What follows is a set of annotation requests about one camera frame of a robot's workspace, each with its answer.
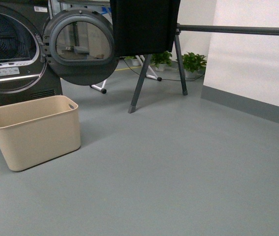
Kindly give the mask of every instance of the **white wall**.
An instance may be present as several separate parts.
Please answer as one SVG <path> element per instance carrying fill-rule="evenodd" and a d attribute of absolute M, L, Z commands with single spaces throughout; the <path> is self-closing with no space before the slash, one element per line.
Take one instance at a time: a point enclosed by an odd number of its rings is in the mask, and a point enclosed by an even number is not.
<path fill-rule="evenodd" d="M 214 22 L 217 0 L 181 0 L 178 23 L 181 25 L 209 25 Z M 194 52 L 208 55 L 211 33 L 182 31 L 180 44 L 182 55 Z M 175 47 L 172 50 L 173 59 L 176 59 Z"/>
<path fill-rule="evenodd" d="M 214 25 L 279 27 L 279 1 L 217 0 Z M 204 85 L 279 106 L 279 36 L 212 33 Z"/>

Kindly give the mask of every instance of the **laundry basket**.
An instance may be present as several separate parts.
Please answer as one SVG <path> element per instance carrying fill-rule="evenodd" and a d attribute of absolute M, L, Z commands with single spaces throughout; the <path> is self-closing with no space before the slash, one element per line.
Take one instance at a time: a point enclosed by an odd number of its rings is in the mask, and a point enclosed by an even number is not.
<path fill-rule="evenodd" d="M 0 107 L 0 150 L 12 171 L 22 171 L 77 150 L 78 105 L 63 95 Z"/>

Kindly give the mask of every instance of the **black cloth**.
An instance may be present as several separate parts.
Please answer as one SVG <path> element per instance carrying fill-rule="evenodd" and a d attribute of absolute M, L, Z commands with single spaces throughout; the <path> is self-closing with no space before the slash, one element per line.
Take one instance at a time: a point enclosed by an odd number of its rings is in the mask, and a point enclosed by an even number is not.
<path fill-rule="evenodd" d="M 110 0 L 115 56 L 172 51 L 180 0 Z"/>

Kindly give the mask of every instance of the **vent grille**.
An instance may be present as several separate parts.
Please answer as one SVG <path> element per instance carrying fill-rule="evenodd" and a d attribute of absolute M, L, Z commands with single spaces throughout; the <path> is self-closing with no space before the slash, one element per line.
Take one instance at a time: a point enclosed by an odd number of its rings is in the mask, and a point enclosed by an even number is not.
<path fill-rule="evenodd" d="M 49 96 L 54 96 L 54 95 L 56 95 L 56 92 L 54 89 L 52 89 L 52 90 L 47 90 L 47 91 L 43 91 L 43 92 L 32 93 L 31 98 L 38 99 L 38 98 L 49 97 Z"/>

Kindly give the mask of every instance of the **black cable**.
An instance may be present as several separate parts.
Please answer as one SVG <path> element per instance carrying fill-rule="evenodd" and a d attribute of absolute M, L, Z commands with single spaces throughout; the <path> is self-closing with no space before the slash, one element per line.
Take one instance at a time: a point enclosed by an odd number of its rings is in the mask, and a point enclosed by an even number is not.
<path fill-rule="evenodd" d="M 134 71 L 132 68 L 130 68 L 130 66 L 127 64 L 127 62 L 125 61 L 125 58 L 123 58 L 123 61 L 125 62 L 125 64 L 128 66 L 128 68 L 133 71 L 134 73 L 136 73 L 137 75 L 139 75 L 136 71 Z M 195 80 L 198 80 L 199 78 L 201 78 L 203 75 L 197 77 L 196 79 L 193 79 L 193 80 L 185 80 L 187 82 L 193 82 Z M 181 81 L 181 80 L 171 80 L 171 79 L 162 79 L 162 80 L 170 80 L 170 81 Z"/>
<path fill-rule="evenodd" d="M 203 76 L 204 76 L 204 75 L 201 75 L 201 76 L 199 76 L 199 77 L 197 77 L 196 79 L 193 79 L 193 80 L 186 80 L 186 79 L 185 79 L 185 81 L 186 81 L 186 82 L 193 82 L 193 81 L 198 80 L 199 78 L 201 78 L 201 77 L 203 77 Z M 181 80 L 171 80 L 171 79 L 162 79 L 162 80 L 181 81 Z"/>
<path fill-rule="evenodd" d="M 123 58 L 123 61 L 125 62 L 125 64 L 129 67 L 129 69 L 130 69 L 131 71 L 133 71 L 134 73 L 136 73 L 137 75 L 140 76 L 140 74 L 138 74 L 136 71 L 134 71 L 132 68 L 130 68 L 130 66 L 127 64 L 127 62 L 125 61 L 124 58 Z"/>

